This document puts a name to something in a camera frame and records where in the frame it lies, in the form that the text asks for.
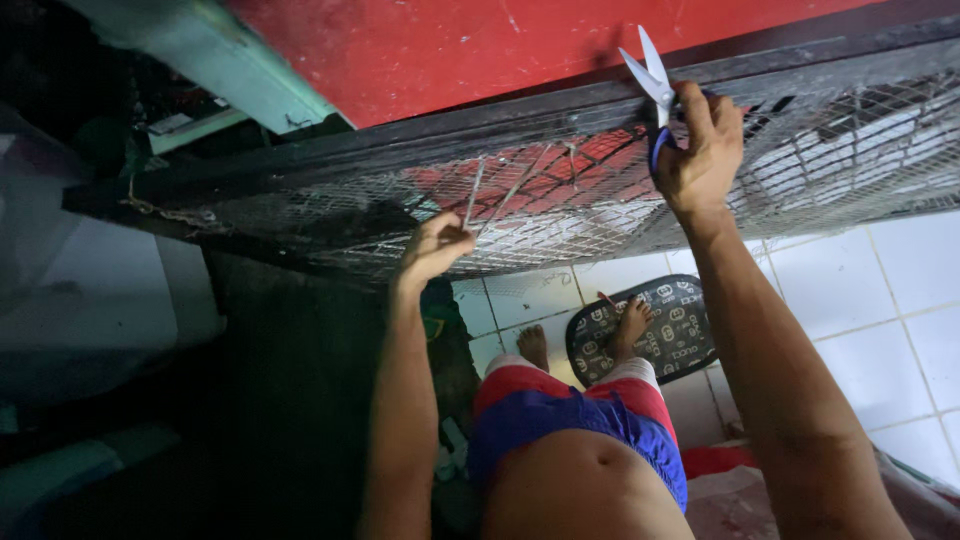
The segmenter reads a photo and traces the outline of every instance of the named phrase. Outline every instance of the bare foot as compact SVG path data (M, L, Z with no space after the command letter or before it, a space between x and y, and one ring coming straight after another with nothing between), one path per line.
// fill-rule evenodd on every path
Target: bare foot
M634 355L634 343L647 331L647 327L654 320L650 307L639 296L635 296L623 308L620 315L620 326L611 337L608 354L613 357L613 363L625 362Z
M546 361L546 337L543 336L543 327L536 325L524 329L516 340L520 355L543 371L550 373L550 365Z

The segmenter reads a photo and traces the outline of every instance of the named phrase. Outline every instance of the right hand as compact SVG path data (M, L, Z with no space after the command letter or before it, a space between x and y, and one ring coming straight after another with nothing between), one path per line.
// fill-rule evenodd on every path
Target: right hand
M690 81L674 85L689 129L686 150L660 149L657 189L678 217L726 210L743 160L743 112L729 96L707 99Z

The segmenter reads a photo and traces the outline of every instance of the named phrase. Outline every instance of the scissors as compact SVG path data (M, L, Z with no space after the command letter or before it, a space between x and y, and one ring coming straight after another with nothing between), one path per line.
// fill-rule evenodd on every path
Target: scissors
M676 104L677 92L667 81L666 69L663 69L663 62L660 61L660 55L657 54L653 41L647 36L642 26L636 25L636 27L640 30L640 43L643 45L643 58L647 62L647 67L644 69L640 62L623 50L623 47L619 49L636 81L643 86L643 91L647 92L650 99L657 105L657 125L647 126L649 144L647 165L650 167L650 175L654 176L657 172L657 156L660 154L660 148L665 144L669 148L677 149L677 141L667 127L670 121L670 109Z

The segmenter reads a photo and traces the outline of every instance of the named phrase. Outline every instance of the person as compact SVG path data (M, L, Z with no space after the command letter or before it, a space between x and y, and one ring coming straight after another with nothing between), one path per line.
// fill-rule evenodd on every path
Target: person
M910 538L870 440L726 206L743 155L741 110L691 82L675 88L689 144L662 150L657 188L696 259L780 537ZM421 225L402 258L373 393L362 538L430 535L438 413L420 292L474 245L460 219L442 213ZM548 375L540 328L521 335L522 357L493 361L468 458L485 495L482 537L693 538L669 415L650 364L633 358L648 320L634 299L611 344L616 367L583 394Z

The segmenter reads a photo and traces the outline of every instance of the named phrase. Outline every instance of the forearm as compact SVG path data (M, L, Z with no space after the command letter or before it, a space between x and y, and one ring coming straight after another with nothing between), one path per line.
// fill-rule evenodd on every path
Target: forearm
M743 245L731 213L682 222L717 350L751 434L866 440L827 366Z
M908 537L872 446L732 215L682 218L711 332L784 538Z
M391 297L373 388L361 537L423 538L429 535L439 442L437 400L420 317L420 290L395 287Z

